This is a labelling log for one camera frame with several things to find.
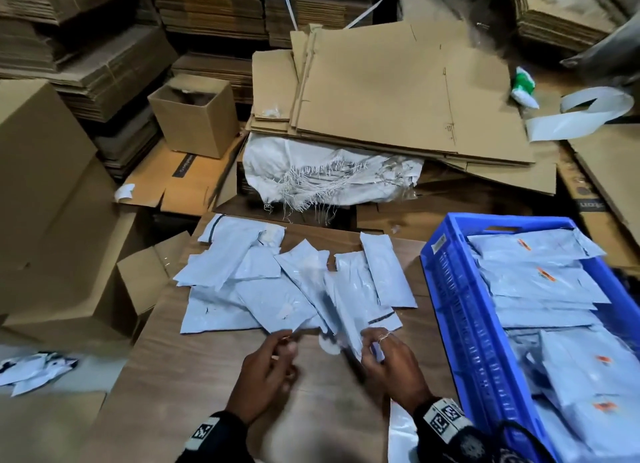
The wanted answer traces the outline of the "white plastic bag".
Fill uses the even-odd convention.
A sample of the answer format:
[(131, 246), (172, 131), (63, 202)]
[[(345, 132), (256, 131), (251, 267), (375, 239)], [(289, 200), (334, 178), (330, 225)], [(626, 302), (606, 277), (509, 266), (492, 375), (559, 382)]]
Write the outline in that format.
[(390, 401), (388, 426), (388, 463), (419, 463), (419, 438), (411, 415), (397, 402)]

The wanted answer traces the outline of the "printed flat cardboard carton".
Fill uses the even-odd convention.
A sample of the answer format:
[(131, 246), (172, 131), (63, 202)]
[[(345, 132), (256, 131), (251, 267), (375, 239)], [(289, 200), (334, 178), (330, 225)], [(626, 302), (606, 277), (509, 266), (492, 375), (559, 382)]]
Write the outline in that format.
[(557, 172), (605, 262), (640, 281), (640, 124), (560, 143)]

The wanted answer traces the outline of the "large cardboard box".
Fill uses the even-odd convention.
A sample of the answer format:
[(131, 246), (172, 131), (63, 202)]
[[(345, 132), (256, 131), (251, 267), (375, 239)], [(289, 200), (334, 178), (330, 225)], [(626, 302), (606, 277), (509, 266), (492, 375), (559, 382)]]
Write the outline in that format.
[(95, 146), (45, 80), (0, 80), (0, 343), (140, 336), (189, 241), (115, 203)]

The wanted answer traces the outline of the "green and white packet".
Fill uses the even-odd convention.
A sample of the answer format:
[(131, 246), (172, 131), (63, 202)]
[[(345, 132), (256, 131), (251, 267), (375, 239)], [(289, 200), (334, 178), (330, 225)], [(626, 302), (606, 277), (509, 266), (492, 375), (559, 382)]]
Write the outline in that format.
[(511, 82), (510, 97), (521, 107), (526, 109), (539, 109), (540, 105), (534, 97), (536, 83), (532, 76), (517, 66)]

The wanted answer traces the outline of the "bundle of folded cartons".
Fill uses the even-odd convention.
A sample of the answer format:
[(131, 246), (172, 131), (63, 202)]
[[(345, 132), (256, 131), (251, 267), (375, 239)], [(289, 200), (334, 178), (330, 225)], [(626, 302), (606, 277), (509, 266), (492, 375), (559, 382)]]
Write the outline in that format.
[(627, 21), (612, 0), (511, 0), (519, 37), (580, 53)]

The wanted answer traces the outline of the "flat cardboard with black label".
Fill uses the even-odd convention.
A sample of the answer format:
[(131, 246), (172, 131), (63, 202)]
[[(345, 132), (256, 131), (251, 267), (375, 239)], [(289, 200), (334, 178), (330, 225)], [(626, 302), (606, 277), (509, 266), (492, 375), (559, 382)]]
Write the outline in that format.
[(237, 136), (221, 159), (212, 159), (174, 152), (161, 139), (123, 183), (135, 184), (132, 200), (119, 203), (202, 216), (220, 192), (245, 140), (246, 134)]

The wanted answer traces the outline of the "white mailer packet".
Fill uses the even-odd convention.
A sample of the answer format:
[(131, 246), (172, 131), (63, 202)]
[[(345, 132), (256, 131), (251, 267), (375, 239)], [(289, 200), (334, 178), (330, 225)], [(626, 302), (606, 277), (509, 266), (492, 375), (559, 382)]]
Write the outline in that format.
[(339, 317), (340, 340), (361, 361), (362, 331), (371, 327), (364, 307), (359, 304), (362, 298), (351, 288), (343, 273), (325, 273), (324, 284)]

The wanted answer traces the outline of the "wide white paper strip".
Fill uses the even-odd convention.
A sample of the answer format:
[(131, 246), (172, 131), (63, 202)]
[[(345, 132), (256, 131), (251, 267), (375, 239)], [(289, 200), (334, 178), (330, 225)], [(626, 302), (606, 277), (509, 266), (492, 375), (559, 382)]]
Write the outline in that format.
[(559, 114), (526, 120), (529, 141), (566, 141), (593, 134), (632, 110), (635, 99), (623, 89), (589, 87), (563, 96)]

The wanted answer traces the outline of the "right wrist marker band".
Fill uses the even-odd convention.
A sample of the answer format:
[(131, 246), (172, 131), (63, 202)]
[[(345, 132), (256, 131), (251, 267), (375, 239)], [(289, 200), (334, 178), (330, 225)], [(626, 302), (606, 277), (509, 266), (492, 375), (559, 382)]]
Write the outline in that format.
[(448, 398), (439, 399), (432, 404), (422, 418), (445, 443), (450, 442), (460, 431), (474, 426), (458, 404)]

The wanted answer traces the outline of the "blue plastic crate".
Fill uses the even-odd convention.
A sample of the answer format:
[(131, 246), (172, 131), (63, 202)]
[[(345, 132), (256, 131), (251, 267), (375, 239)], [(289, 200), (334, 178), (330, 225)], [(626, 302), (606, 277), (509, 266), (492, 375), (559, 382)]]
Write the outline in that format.
[[(579, 228), (567, 217), (448, 214), (420, 259), (467, 417), (478, 429), (534, 463), (561, 463), (533, 403), (524, 373), (500, 325), (467, 237)], [(582, 263), (612, 301), (599, 307), (605, 327), (636, 348), (640, 358), (640, 307), (604, 262)]]

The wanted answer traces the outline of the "pile of white mailer bags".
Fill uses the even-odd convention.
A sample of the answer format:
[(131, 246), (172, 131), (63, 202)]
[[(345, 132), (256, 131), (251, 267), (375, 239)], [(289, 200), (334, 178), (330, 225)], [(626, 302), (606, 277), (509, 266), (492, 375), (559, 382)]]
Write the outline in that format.
[[(284, 252), (286, 228), (216, 214), (198, 238), (208, 248), (189, 256), (174, 276), (189, 296), (180, 334), (264, 329), (319, 330), (337, 336), (340, 323), (326, 291), (329, 250), (303, 239)], [(402, 327), (397, 309), (418, 303), (386, 234), (360, 233), (360, 250), (335, 254), (362, 298), (371, 327)]]

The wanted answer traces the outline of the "person's right forearm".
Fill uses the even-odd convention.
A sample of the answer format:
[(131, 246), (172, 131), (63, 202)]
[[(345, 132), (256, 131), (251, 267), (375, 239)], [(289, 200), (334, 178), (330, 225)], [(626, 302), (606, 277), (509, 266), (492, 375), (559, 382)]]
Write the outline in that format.
[(419, 438), (419, 463), (534, 463), (475, 425), (445, 443), (422, 418), (436, 401), (426, 403), (412, 415)]

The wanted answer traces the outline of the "person's left forearm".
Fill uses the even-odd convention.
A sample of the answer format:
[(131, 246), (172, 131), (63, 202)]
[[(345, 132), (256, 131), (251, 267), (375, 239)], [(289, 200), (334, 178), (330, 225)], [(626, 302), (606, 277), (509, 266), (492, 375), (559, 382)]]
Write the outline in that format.
[(247, 447), (247, 424), (229, 411), (210, 416), (219, 417), (220, 421), (199, 451), (183, 449), (175, 463), (255, 463)]

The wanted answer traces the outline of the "heap of labelled white parcels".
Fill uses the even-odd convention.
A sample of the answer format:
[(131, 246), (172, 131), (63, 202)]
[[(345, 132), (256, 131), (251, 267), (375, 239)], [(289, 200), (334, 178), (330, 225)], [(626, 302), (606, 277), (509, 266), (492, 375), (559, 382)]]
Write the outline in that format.
[(640, 358), (582, 263), (604, 251), (577, 228), (467, 242), (561, 463), (640, 463)]

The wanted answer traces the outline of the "person's left hand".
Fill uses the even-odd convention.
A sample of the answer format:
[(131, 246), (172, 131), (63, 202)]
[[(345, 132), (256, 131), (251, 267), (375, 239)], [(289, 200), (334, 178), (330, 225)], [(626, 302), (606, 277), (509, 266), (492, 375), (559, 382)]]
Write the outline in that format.
[(268, 378), (268, 337), (244, 358), (236, 384), (225, 410), (238, 416), (247, 426), (255, 422), (276, 399), (288, 393), (296, 378)]

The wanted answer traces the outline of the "bundles of stacked cardboard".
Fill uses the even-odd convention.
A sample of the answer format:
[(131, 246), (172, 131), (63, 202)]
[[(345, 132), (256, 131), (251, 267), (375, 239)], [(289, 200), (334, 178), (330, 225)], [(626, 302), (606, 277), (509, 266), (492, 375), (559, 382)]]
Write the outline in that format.
[(0, 80), (45, 80), (92, 138), (124, 127), (170, 73), (231, 81), (290, 48), (285, 0), (0, 0)]

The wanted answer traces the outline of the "small open cardboard box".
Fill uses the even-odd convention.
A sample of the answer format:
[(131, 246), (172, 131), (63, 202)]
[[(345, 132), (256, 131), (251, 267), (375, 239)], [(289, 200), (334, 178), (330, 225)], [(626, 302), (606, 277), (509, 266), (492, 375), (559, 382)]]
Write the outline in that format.
[(240, 126), (231, 83), (178, 74), (148, 96), (168, 147), (222, 159)]

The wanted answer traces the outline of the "person's right hand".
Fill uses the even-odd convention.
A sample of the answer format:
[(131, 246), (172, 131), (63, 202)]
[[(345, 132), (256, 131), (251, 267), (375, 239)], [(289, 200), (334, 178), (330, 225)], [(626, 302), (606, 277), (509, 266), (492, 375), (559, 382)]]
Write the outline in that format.
[(426, 403), (436, 401), (420, 370), (417, 358), (410, 347), (402, 341), (399, 367), (390, 373), (368, 373), (366, 370), (365, 372), (385, 390), (391, 399), (411, 415)]

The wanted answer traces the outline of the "left wrist marker band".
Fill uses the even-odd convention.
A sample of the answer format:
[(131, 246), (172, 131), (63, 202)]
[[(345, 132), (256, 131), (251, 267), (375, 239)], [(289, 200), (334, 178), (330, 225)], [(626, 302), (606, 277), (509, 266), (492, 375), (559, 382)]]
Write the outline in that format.
[(212, 429), (220, 421), (219, 417), (210, 416), (192, 434), (187, 440), (184, 450), (185, 451), (199, 451), (199, 448), (211, 433)]

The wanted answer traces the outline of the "wrist marker band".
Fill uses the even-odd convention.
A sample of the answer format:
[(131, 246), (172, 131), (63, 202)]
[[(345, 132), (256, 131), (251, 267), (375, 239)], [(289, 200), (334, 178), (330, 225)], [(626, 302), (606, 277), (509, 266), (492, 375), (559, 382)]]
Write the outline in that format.
[(220, 421), (219, 417), (210, 416), (192, 434), (187, 440), (184, 450), (185, 451), (199, 451), (199, 448), (211, 433), (212, 429)]
[(445, 443), (450, 442), (460, 431), (474, 426), (458, 404), (448, 398), (439, 399), (432, 404), (422, 418)]

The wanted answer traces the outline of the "white woven sack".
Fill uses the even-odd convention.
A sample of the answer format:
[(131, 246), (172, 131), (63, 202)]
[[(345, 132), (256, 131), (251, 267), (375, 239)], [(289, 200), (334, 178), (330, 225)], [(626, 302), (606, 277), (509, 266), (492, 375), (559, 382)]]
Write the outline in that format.
[(264, 205), (294, 212), (414, 198), (424, 159), (250, 132), (244, 177)]

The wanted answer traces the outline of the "grey plastic sack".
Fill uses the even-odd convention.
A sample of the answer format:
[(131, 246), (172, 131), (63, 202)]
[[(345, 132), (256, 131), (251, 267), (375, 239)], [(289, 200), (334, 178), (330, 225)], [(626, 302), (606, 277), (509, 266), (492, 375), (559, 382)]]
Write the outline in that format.
[(588, 82), (627, 86), (640, 81), (640, 8), (611, 35), (560, 64)]

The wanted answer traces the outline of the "stack of flattened cardboard sheets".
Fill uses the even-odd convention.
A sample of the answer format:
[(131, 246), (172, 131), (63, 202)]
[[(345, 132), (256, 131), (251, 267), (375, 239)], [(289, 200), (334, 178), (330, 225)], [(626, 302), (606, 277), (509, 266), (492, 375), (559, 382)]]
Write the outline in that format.
[(250, 131), (441, 160), (556, 193), (557, 146), (529, 143), (509, 96), (514, 69), (473, 46), (464, 22), (309, 25), (291, 44), (253, 55)]

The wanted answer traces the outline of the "white strapping band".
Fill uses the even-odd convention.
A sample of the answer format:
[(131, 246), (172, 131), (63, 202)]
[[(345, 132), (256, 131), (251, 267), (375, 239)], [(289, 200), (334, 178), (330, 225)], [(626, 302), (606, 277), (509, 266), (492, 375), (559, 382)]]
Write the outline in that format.
[(311, 24), (333, 30), (372, 25), (385, 1), (394, 0), (264, 0), (266, 26), (275, 32)]

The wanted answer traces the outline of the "crumpled white papers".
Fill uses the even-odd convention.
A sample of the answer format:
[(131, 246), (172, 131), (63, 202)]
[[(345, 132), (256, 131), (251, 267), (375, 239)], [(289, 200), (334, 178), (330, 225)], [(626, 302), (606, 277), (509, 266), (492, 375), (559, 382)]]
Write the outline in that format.
[(79, 359), (59, 352), (36, 352), (0, 361), (0, 387), (11, 387), (11, 396), (39, 389), (74, 370)]

